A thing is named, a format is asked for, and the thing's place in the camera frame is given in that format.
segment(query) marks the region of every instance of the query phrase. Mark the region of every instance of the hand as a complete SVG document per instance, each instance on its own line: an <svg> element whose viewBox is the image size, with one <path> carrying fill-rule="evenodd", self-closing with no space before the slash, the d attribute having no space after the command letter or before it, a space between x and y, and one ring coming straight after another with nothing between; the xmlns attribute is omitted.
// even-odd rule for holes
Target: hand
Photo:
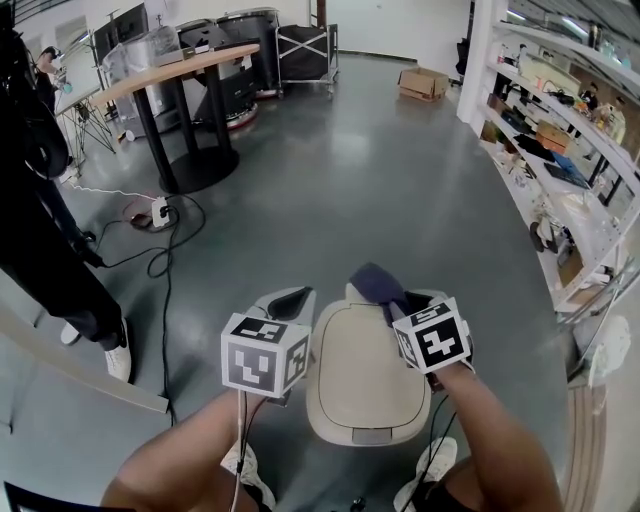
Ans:
<svg viewBox="0 0 640 512"><path fill-rule="evenodd" d="M440 368L436 370L435 375L440 381L440 383L447 387L451 382L459 379L460 377L464 377L465 375L473 375L473 372L469 369L468 366L462 363L453 363L449 366L445 366L444 368Z"/></svg>

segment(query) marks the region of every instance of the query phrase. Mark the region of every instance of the table base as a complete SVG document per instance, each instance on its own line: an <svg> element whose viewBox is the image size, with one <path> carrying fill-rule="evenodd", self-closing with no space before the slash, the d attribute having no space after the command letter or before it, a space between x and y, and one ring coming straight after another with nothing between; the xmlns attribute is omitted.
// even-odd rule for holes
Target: table base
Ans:
<svg viewBox="0 0 640 512"><path fill-rule="evenodd" d="M169 194L190 194L222 181L238 167L240 158L232 151L225 157L219 147L201 148L195 155L186 154L171 162L177 187L167 187L160 178L160 187Z"/></svg>

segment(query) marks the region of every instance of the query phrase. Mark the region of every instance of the wooden tabletop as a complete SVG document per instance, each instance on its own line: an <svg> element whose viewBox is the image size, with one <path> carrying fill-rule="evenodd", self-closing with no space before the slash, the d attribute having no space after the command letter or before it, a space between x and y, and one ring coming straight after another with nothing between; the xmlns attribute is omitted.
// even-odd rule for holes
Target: wooden tabletop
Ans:
<svg viewBox="0 0 640 512"><path fill-rule="evenodd" d="M121 96L126 96L127 94L138 91L147 85L157 84L158 82L164 82L170 78L186 75L187 73L208 68L215 64L222 64L223 62L245 57L256 53L258 50L260 50L259 45L247 44L227 50L209 51L187 60L181 60L159 68L150 68L136 75L129 76L109 87L106 91L96 94L91 98L91 104L100 106Z"/></svg>

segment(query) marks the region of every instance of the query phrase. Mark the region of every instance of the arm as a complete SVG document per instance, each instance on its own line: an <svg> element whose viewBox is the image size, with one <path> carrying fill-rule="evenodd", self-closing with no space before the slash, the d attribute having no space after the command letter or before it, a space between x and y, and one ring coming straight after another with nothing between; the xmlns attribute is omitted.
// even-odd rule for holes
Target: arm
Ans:
<svg viewBox="0 0 640 512"><path fill-rule="evenodd" d="M248 418L261 401L247 394ZM237 402L237 391L228 391L139 448L107 488L102 506L137 512L194 508L236 442Z"/></svg>
<svg viewBox="0 0 640 512"><path fill-rule="evenodd" d="M464 365L447 366L436 376L455 403L490 510L561 512L553 468L538 440Z"/></svg>

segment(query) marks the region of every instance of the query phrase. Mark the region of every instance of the round table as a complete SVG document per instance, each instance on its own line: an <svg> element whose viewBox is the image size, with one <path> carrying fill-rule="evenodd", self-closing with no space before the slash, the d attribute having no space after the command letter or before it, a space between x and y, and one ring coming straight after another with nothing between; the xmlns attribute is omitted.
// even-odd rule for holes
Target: round table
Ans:
<svg viewBox="0 0 640 512"><path fill-rule="evenodd" d="M150 68L132 75L94 96L91 104L103 105L116 98L133 94L140 121L149 147L160 173L160 187L169 194L187 194L210 187L231 174L238 166L239 156L231 146L225 117L224 100L218 65L246 57L259 51L260 46L249 44L219 51L209 51L187 60ZM182 85L183 75L204 69L208 94L213 106L218 145L199 148L196 142L191 116ZM182 133L187 144L187 154L169 162L160 134L151 112L145 87L166 80L173 83L176 107L180 116Z"/></svg>

